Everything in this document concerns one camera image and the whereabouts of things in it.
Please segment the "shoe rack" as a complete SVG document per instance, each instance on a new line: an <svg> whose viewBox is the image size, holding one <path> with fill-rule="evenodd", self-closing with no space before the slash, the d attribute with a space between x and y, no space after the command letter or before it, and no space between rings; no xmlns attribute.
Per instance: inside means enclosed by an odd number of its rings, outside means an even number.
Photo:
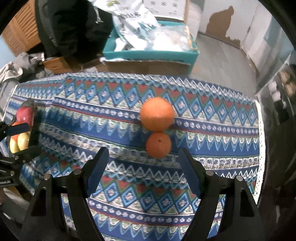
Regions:
<svg viewBox="0 0 296 241"><path fill-rule="evenodd" d="M265 125L280 125L295 116L295 50L256 97Z"/></svg>

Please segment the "wooden louvered wardrobe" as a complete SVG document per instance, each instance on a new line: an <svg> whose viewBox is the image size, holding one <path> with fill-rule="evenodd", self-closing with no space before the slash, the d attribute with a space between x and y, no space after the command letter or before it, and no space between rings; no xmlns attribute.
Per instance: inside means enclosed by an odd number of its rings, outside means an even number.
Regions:
<svg viewBox="0 0 296 241"><path fill-rule="evenodd" d="M35 1L28 1L4 28L1 37L18 56L41 43L35 18Z"/></svg>

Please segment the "white storage basket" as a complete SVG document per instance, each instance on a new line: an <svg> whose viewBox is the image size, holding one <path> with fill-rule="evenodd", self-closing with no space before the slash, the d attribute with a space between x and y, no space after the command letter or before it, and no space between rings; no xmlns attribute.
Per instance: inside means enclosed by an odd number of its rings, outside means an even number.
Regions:
<svg viewBox="0 0 296 241"><path fill-rule="evenodd" d="M155 17L184 20L186 0L144 0L143 3Z"/></svg>

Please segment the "patterned blue tablecloth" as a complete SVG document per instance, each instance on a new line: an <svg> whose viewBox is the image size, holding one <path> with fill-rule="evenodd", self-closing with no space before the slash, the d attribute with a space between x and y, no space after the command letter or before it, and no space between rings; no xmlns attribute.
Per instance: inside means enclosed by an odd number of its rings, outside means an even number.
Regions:
<svg viewBox="0 0 296 241"><path fill-rule="evenodd" d="M258 101L187 78L94 72L18 84L1 186L31 193L2 240L264 240Z"/></svg>

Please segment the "pile of grey clothes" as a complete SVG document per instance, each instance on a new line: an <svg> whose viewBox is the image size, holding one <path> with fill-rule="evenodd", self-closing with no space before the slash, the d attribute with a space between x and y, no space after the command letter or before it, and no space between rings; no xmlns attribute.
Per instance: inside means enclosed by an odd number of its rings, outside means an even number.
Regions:
<svg viewBox="0 0 296 241"><path fill-rule="evenodd" d="M14 88L29 80L54 76L55 74L44 67L44 53L28 54L22 52L14 61L1 68L1 116L4 115Z"/></svg>

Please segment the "clear plastic bag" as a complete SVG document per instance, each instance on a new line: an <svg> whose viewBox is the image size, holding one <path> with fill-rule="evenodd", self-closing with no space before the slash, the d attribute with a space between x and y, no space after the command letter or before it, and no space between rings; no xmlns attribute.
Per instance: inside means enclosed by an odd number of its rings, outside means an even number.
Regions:
<svg viewBox="0 0 296 241"><path fill-rule="evenodd" d="M149 33L149 48L154 51L185 52L193 50L189 27L160 26Z"/></svg>

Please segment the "red apple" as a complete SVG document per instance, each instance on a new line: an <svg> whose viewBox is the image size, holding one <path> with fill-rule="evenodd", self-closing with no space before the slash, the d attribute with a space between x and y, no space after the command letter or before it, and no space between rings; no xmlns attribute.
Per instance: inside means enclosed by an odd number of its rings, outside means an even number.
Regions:
<svg viewBox="0 0 296 241"><path fill-rule="evenodd" d="M27 123L29 127L32 127L35 109L28 106L22 106L16 112L16 120L20 123Z"/></svg>

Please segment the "white rice bag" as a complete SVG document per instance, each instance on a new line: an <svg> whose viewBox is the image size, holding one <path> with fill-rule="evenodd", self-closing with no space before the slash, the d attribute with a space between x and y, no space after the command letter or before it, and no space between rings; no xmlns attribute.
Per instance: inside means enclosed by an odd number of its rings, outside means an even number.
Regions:
<svg viewBox="0 0 296 241"><path fill-rule="evenodd" d="M132 48L146 50L152 46L150 33L159 24L143 1L92 1L92 4L112 15L117 34Z"/></svg>

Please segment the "teal cardboard box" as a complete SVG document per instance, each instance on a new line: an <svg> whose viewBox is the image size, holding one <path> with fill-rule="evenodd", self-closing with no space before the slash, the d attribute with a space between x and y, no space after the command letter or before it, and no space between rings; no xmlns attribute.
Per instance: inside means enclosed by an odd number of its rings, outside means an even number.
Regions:
<svg viewBox="0 0 296 241"><path fill-rule="evenodd" d="M153 30L148 39L148 45L143 50L126 44L123 49L117 48L119 35L113 30L103 49L107 60L148 60L180 62L189 65L191 72L200 51L191 36L189 27L184 23L159 21L159 29Z"/></svg>

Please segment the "black hanging jacket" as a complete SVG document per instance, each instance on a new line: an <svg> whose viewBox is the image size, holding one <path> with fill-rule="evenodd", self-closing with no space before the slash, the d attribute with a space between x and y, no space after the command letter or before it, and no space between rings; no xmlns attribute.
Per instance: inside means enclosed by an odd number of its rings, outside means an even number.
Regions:
<svg viewBox="0 0 296 241"><path fill-rule="evenodd" d="M46 56L78 63L96 59L113 29L112 14L86 0L35 1L35 19Z"/></svg>

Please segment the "clear glass bowl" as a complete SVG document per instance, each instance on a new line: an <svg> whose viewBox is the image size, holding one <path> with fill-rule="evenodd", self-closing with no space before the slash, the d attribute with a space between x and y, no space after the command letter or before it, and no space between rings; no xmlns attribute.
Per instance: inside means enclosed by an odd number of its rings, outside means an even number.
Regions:
<svg viewBox="0 0 296 241"><path fill-rule="evenodd" d="M36 146L39 138L37 107L32 98L24 101L16 110L12 126L17 126L20 133L8 137L6 143L12 154Z"/></svg>

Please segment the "large orange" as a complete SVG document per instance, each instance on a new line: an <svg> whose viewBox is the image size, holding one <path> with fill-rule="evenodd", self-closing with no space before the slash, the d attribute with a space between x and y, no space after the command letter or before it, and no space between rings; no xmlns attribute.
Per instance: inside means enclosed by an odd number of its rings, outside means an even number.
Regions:
<svg viewBox="0 0 296 241"><path fill-rule="evenodd" d="M149 131L162 132L174 123L173 106L166 99L154 97L144 102L140 110L140 121Z"/></svg>

